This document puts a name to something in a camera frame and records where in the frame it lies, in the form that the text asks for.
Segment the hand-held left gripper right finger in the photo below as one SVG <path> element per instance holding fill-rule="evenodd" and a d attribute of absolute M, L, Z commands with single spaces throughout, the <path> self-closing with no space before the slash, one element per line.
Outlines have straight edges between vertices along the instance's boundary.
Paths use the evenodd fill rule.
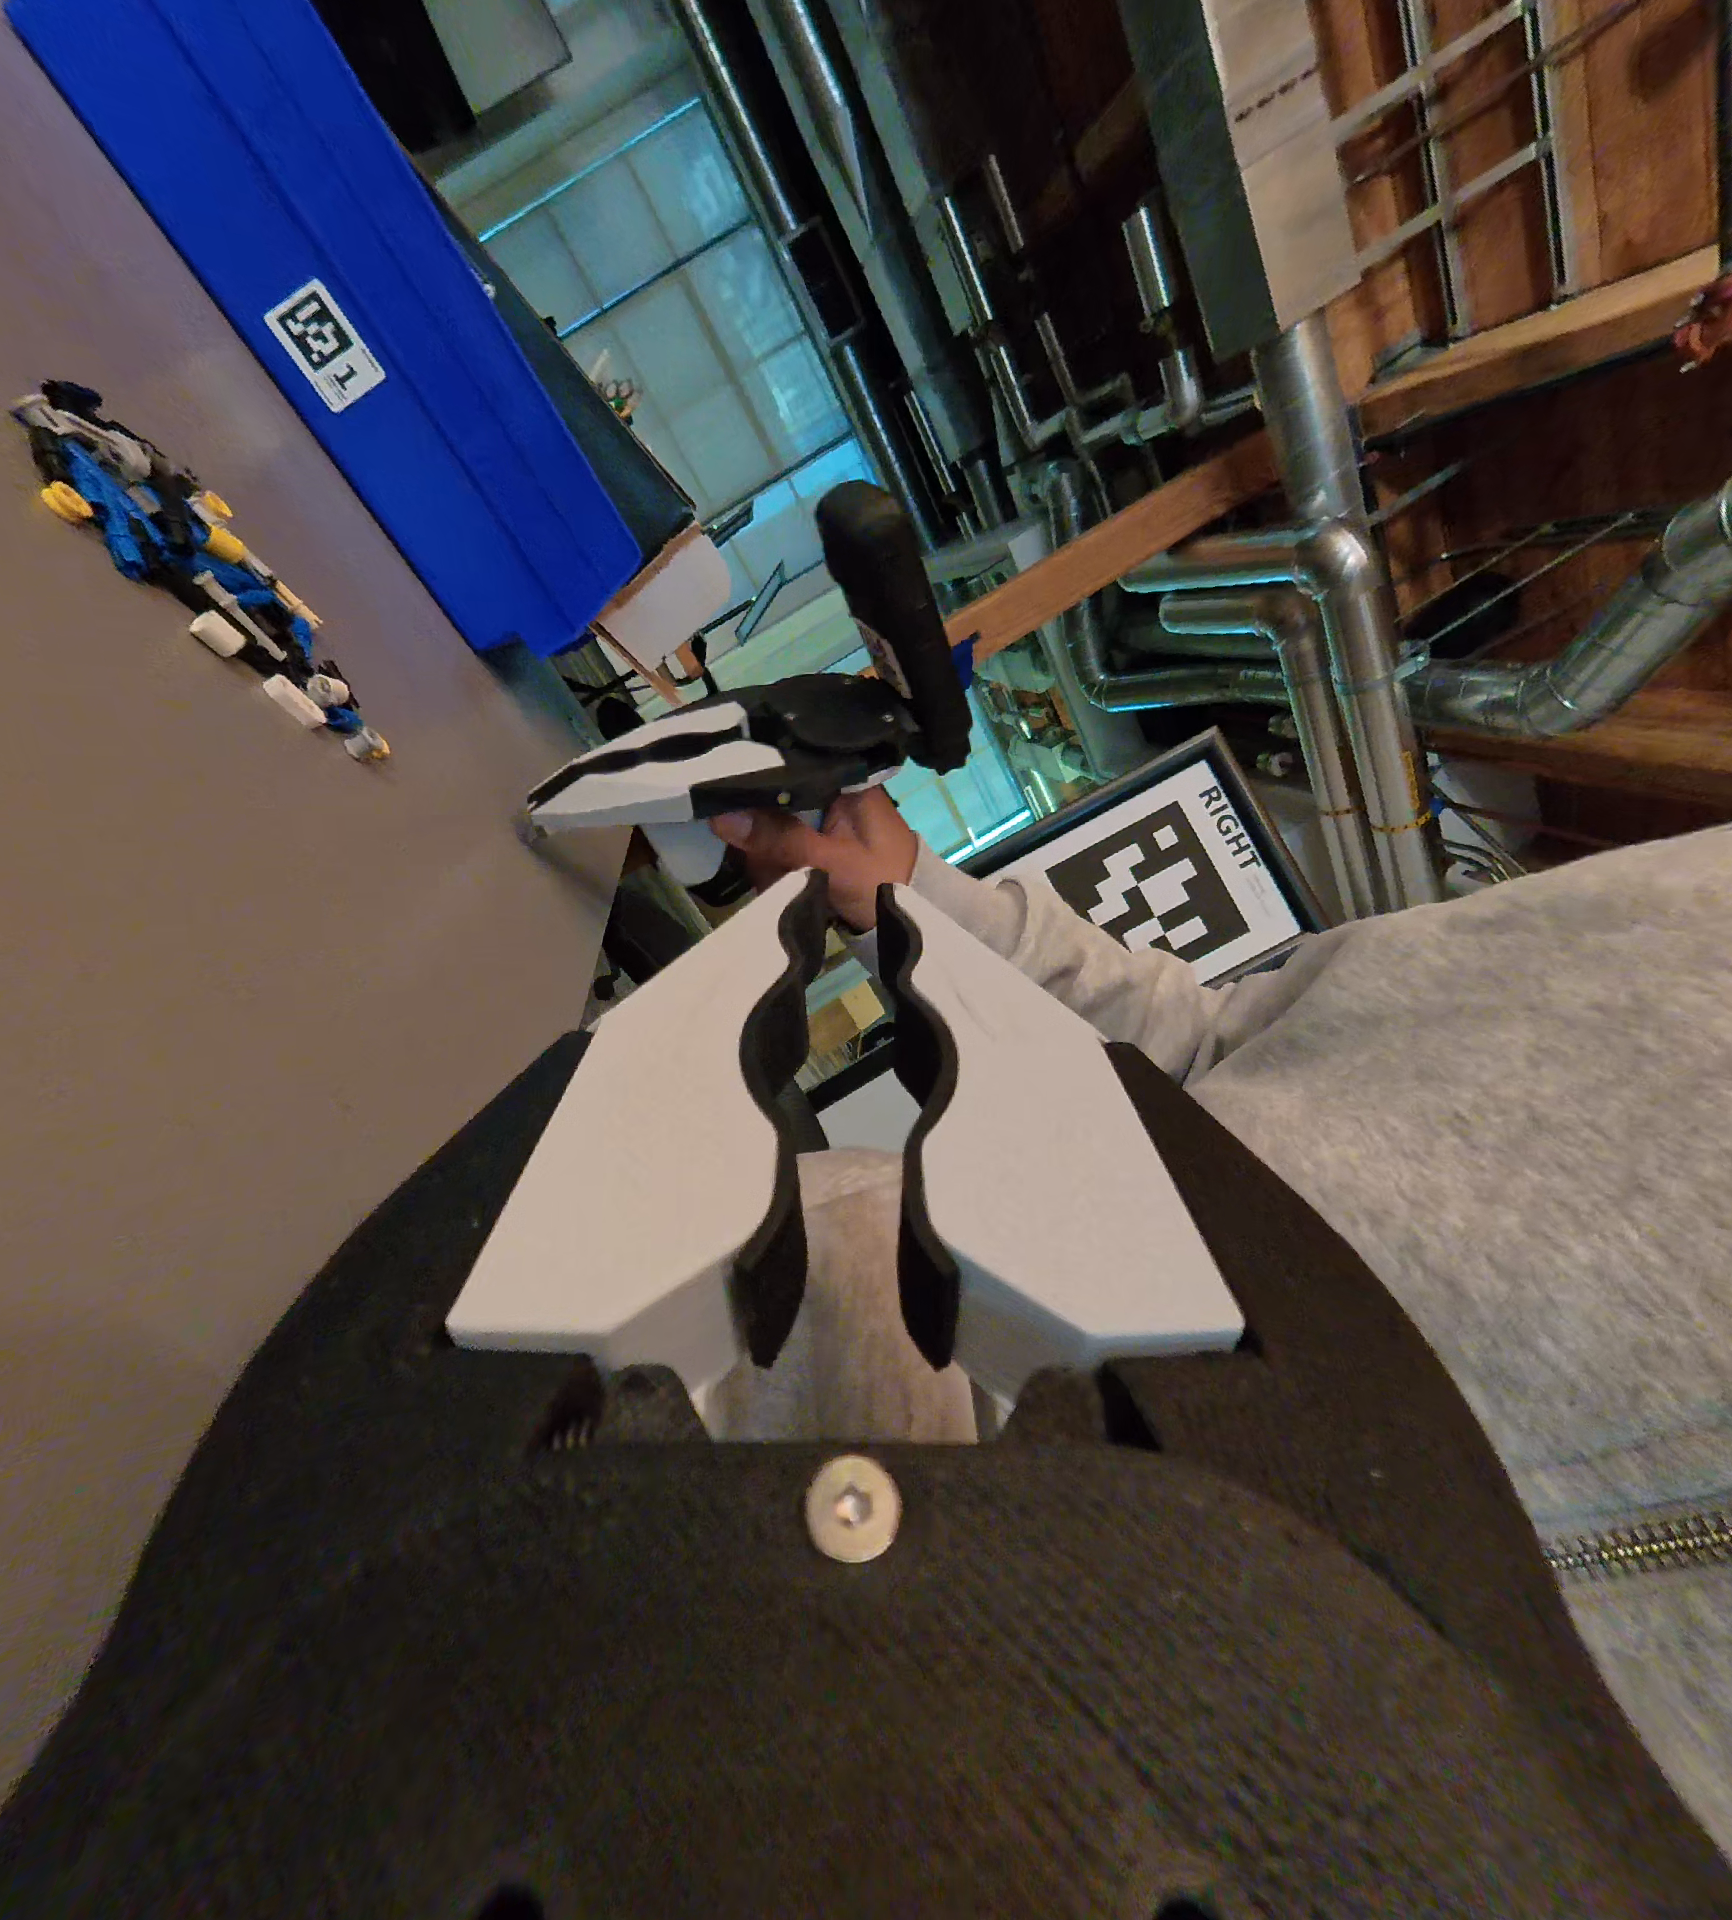
<path fill-rule="evenodd" d="M 1047 1370 L 1235 1351 L 1243 1317 L 1111 1048 L 911 887 L 878 891 L 891 1068 L 916 1103 L 904 1332 L 1014 1408 Z"/>

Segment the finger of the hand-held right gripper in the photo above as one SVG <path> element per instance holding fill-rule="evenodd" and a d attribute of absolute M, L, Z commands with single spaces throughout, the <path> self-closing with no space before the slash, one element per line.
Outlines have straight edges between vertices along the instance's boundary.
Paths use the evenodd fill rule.
<path fill-rule="evenodd" d="M 742 702 L 696 702 L 623 733 L 562 767 L 563 777 L 601 777 L 642 765 L 699 759 L 712 748 L 750 736 Z"/>
<path fill-rule="evenodd" d="M 694 790 L 755 777 L 772 782 L 787 767 L 779 748 L 752 739 L 628 739 L 566 762 L 524 798 L 534 834 L 614 827 L 689 825 Z"/>

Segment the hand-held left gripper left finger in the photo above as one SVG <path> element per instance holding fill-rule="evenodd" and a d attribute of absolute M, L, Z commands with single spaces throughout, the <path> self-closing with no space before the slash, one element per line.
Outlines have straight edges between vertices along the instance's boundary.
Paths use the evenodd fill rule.
<path fill-rule="evenodd" d="M 466 1353 L 665 1370 L 728 1439 L 726 1380 L 773 1364 L 805 1298 L 797 1086 L 827 882 L 793 874 L 596 1029 L 445 1313 Z"/>

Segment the scattered small lego parts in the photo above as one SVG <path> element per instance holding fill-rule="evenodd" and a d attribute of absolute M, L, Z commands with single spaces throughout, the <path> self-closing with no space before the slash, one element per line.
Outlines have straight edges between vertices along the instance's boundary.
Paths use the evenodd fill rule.
<path fill-rule="evenodd" d="M 210 655 L 245 668 L 264 697 L 305 733 L 326 733 L 357 765 L 381 765 L 392 748 L 366 720 L 347 679 L 315 650 L 320 623 L 276 578 L 227 580 L 224 567 L 189 580 L 199 597 L 188 632 Z"/>

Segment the pile of mixed lego pieces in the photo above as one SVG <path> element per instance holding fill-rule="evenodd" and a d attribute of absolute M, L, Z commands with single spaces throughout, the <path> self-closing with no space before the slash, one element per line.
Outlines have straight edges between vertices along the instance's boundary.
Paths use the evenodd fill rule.
<path fill-rule="evenodd" d="M 38 501 L 67 526 L 93 530 L 130 583 L 167 592 L 204 612 L 198 574 L 214 561 L 189 501 L 195 481 L 106 412 L 82 382 L 48 380 L 9 406 L 38 475 Z"/>

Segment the person's right hand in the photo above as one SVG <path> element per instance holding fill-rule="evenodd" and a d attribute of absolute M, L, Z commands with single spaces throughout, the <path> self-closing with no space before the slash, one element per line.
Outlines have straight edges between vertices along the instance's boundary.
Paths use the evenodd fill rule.
<path fill-rule="evenodd" d="M 754 808 L 719 815 L 707 828 L 737 855 L 755 895 L 797 872 L 824 874 L 830 916 L 851 935 L 875 929 L 879 888 L 909 884 L 922 848 L 882 786 L 841 793 L 814 823 Z"/>

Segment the wooden ceiling beam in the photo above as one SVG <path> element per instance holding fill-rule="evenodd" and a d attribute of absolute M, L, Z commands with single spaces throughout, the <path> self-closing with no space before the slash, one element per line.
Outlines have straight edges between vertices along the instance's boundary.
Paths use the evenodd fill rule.
<path fill-rule="evenodd" d="M 944 618 L 956 655 L 994 659 L 1279 485 L 1268 433 L 1212 455 Z"/>

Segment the framed black white tag sign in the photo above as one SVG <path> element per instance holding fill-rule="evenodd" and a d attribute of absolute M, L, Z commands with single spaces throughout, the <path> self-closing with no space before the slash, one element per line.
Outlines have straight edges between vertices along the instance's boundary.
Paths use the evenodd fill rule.
<path fill-rule="evenodd" d="M 1205 989 L 1272 971 L 1338 923 L 1216 728 L 959 869 L 1042 881 L 1121 949 L 1165 953 Z"/>

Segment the grey zip hoodie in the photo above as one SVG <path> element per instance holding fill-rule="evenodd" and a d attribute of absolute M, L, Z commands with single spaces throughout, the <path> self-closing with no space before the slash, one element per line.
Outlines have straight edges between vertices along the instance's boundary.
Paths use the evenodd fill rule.
<path fill-rule="evenodd" d="M 1341 929 L 1140 1035 L 1418 1322 L 1732 1860 L 1732 827 Z"/>

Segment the blue plastic bin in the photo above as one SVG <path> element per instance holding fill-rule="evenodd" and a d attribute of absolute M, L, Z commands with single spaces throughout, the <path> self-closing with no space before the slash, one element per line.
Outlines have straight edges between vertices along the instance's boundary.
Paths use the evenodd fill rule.
<path fill-rule="evenodd" d="M 470 649 L 582 644 L 638 545 L 315 11 L 6 16 Z"/>

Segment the silver round ventilation duct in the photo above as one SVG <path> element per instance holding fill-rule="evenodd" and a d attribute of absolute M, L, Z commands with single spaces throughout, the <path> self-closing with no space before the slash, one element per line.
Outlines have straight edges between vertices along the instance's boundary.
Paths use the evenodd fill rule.
<path fill-rule="evenodd" d="M 1323 309 L 1253 348 L 1261 422 L 1302 530 L 1331 704 L 1344 727 L 1383 910 L 1444 898 L 1428 768 L 1399 689 L 1397 608 L 1366 507 L 1360 445 Z"/>

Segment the grey rectangular duct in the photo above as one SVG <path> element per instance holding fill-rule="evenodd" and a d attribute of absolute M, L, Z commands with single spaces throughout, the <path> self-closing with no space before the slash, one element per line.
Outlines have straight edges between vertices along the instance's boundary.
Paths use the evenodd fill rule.
<path fill-rule="evenodd" d="M 1362 276 L 1303 2 L 1120 2 L 1208 344 L 1272 344 Z"/>

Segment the corrugated silver duct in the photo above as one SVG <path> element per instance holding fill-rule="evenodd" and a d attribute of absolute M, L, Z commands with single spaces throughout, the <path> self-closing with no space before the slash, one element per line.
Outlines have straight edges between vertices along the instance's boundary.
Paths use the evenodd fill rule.
<path fill-rule="evenodd" d="M 1732 476 L 1681 507 L 1642 567 L 1559 655 L 1533 664 L 1418 660 L 1399 673 L 1428 730 L 1544 743 L 1599 724 L 1732 607 Z"/>

